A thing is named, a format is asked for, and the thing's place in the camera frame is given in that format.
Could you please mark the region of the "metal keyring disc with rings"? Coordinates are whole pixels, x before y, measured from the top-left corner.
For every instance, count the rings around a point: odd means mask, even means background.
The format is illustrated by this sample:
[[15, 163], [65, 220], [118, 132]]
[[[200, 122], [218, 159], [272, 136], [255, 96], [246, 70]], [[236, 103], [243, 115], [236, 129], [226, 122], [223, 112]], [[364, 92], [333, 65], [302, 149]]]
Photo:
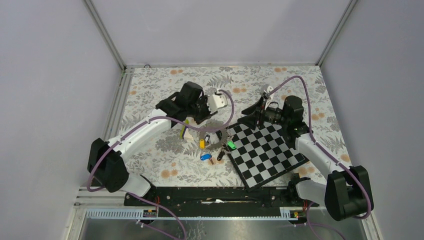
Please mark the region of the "metal keyring disc with rings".
[[217, 149], [225, 148], [227, 146], [228, 141], [231, 140], [231, 133], [229, 126], [227, 127], [219, 127], [221, 122], [207, 122], [204, 126], [205, 128], [211, 128], [215, 131], [200, 131], [199, 142], [203, 140], [204, 148], [203, 150], [214, 151]]

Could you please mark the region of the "green key tag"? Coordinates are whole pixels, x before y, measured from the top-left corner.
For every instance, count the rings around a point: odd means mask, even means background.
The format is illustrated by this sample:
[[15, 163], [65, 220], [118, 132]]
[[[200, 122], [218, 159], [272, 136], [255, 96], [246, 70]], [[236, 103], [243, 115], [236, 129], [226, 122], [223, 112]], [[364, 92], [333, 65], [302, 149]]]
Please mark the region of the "green key tag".
[[235, 150], [237, 148], [237, 146], [235, 145], [235, 143], [233, 141], [228, 141], [227, 142], [227, 146], [231, 149], [231, 150]]

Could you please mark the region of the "yellow key tag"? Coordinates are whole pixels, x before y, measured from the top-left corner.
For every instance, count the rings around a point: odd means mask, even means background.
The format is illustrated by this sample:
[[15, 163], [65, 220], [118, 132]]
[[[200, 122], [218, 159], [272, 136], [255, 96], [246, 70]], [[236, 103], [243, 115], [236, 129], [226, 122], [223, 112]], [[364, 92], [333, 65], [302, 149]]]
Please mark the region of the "yellow key tag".
[[200, 139], [200, 140], [199, 140], [199, 148], [200, 148], [200, 149], [205, 149], [205, 147], [206, 147], [206, 142], [205, 142], [205, 140], [204, 140], [204, 139]]

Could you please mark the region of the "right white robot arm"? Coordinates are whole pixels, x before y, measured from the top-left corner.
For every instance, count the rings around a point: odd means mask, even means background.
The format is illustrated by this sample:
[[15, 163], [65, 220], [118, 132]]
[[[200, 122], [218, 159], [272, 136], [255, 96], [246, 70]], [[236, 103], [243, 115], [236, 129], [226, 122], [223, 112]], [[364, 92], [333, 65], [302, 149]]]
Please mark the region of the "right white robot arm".
[[282, 137], [290, 149], [308, 159], [325, 177], [326, 184], [311, 179], [294, 183], [287, 191], [287, 201], [293, 206], [305, 200], [324, 206], [330, 216], [341, 221], [347, 218], [365, 219], [374, 209], [374, 201], [368, 171], [361, 165], [346, 166], [321, 145], [304, 121], [301, 98], [290, 95], [281, 108], [271, 107], [268, 95], [242, 110], [237, 121], [255, 130], [265, 123], [281, 126]]

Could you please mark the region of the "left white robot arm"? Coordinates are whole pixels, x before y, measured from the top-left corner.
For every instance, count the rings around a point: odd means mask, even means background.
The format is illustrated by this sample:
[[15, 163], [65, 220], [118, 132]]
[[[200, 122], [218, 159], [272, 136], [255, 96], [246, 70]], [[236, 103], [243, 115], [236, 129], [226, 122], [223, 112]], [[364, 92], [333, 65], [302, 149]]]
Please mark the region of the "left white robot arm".
[[144, 206], [152, 204], [155, 200], [152, 184], [145, 177], [128, 172], [126, 163], [130, 157], [153, 137], [183, 123], [186, 118], [193, 118], [200, 124], [227, 104], [223, 91], [207, 95], [200, 85], [186, 82], [180, 91], [161, 100], [146, 118], [124, 133], [92, 142], [87, 164], [88, 181], [96, 180], [100, 189], [110, 193], [135, 194]]

